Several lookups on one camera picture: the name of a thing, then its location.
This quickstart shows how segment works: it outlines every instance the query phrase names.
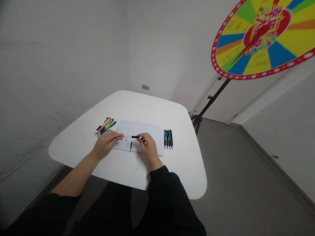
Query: paper sheet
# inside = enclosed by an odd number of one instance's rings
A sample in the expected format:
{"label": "paper sheet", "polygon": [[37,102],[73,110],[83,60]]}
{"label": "paper sheet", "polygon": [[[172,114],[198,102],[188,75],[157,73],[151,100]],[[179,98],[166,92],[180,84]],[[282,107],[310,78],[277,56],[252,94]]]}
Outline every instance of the paper sheet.
{"label": "paper sheet", "polygon": [[[164,130],[160,126],[147,125],[143,123],[130,122],[121,120],[116,130],[126,136],[137,135],[140,133],[149,133],[155,140],[157,145],[157,154],[163,156],[164,154]],[[113,148],[130,151],[130,143],[132,142],[131,151],[142,152],[140,143],[136,139],[124,138],[124,140],[117,141]]]}

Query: wall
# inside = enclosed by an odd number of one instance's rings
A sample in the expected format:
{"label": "wall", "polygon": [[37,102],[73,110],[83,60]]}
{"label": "wall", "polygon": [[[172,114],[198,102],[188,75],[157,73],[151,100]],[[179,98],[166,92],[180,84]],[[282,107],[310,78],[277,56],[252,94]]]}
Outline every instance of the wall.
{"label": "wall", "polygon": [[315,72],[242,125],[315,202]]}
{"label": "wall", "polygon": [[[130,90],[191,111],[215,75],[210,48],[238,0],[129,1]],[[142,84],[150,90],[141,89]]]}
{"label": "wall", "polygon": [[3,226],[60,170],[48,156],[54,136],[128,88],[128,53],[127,0],[1,1]]}

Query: black tripod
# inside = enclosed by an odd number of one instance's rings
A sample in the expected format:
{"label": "black tripod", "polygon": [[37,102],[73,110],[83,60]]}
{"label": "black tripod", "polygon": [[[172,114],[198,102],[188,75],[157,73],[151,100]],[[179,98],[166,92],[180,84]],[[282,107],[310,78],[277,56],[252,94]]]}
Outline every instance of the black tripod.
{"label": "black tripod", "polygon": [[210,100],[207,103],[207,105],[204,107],[204,109],[200,112],[200,114],[199,115],[194,115],[191,118],[191,120],[194,120],[193,121],[193,126],[195,128],[196,135],[198,134],[198,131],[199,131],[199,128],[200,128],[200,124],[201,124],[201,121],[202,121],[202,115],[206,112],[206,110],[209,108],[209,106],[211,106],[211,104],[214,103],[214,101],[217,99],[219,94],[223,91],[223,89],[228,85],[228,83],[230,81],[231,81],[230,79],[226,79],[226,81],[222,84],[222,86],[219,88],[219,90],[216,92],[216,94],[213,97],[211,97],[211,96],[208,97],[208,99],[210,99]]}

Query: black sleeve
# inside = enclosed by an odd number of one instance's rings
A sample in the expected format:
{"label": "black sleeve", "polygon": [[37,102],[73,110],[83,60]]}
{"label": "black sleeve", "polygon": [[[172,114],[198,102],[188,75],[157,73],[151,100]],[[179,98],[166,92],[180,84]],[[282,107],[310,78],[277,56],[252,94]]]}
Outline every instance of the black sleeve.
{"label": "black sleeve", "polygon": [[136,235],[206,235],[183,185],[166,166],[150,172],[149,203]]}
{"label": "black sleeve", "polygon": [[80,197],[51,193],[5,231],[5,235],[62,235]]}

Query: white door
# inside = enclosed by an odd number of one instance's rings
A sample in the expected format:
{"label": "white door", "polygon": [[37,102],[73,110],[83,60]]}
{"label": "white door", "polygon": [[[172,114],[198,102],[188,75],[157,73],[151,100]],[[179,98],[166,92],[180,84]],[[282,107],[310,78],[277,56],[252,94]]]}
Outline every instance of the white door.
{"label": "white door", "polygon": [[[202,117],[224,123],[229,122],[286,72],[288,71],[280,72],[261,79],[231,80]],[[208,91],[203,93],[204,97],[201,102],[197,104],[197,108],[193,110],[192,115],[200,114],[209,102],[208,96],[214,96],[226,80],[226,78],[219,75],[214,79],[215,81],[212,82],[210,89],[208,88]]]}

